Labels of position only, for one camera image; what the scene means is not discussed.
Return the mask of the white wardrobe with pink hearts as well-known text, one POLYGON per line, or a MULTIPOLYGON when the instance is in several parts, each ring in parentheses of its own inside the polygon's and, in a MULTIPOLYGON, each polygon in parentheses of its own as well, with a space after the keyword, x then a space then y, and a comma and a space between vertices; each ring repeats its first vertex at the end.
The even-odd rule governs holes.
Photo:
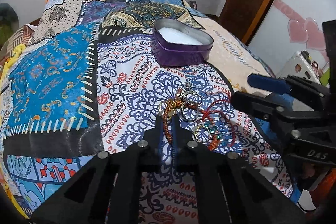
POLYGON ((248 47, 276 75, 301 51, 323 69, 329 59, 322 23, 334 19, 335 0, 274 0, 248 47))

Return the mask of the purple heart-shaped tin box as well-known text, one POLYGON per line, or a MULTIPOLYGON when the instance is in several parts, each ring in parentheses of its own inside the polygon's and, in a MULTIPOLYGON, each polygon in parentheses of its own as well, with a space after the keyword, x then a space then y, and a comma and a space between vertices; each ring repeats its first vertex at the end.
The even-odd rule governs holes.
POLYGON ((160 65, 164 67, 183 67, 198 65, 209 59, 213 48, 214 39, 208 33, 190 27, 173 19, 157 20, 153 27, 152 53, 160 65), (168 27, 179 30, 201 42, 201 46, 168 43, 158 32, 159 29, 168 27))

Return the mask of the white foam pad in tin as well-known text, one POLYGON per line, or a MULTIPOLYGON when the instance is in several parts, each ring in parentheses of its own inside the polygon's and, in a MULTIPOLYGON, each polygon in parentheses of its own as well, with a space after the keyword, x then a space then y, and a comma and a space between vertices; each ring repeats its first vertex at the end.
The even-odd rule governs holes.
POLYGON ((192 38, 188 36, 187 34, 184 34, 183 32, 173 29, 164 27, 158 30, 160 35, 164 38, 165 41, 168 43, 173 44, 183 44, 183 45, 189 45, 189 46, 201 46, 201 42, 198 41, 195 38, 192 38))

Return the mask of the patchwork patterned bedspread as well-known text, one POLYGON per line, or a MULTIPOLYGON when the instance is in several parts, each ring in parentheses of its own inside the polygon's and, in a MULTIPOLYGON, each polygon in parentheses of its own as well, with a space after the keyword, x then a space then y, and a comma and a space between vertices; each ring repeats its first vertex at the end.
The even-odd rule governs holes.
POLYGON ((173 98, 190 81, 208 108, 234 91, 247 91, 247 76, 269 76, 270 68, 230 32, 184 0, 48 0, 37 26, 25 25, 1 44, 1 64, 15 48, 21 56, 1 71, 1 186, 24 218, 92 158, 26 157, 11 152, 9 138, 51 136, 49 151, 62 136, 78 136, 90 122, 90 140, 66 147, 124 151, 154 125, 161 100, 173 98), (151 50, 156 20, 175 19, 211 35, 208 64, 166 68, 151 50))

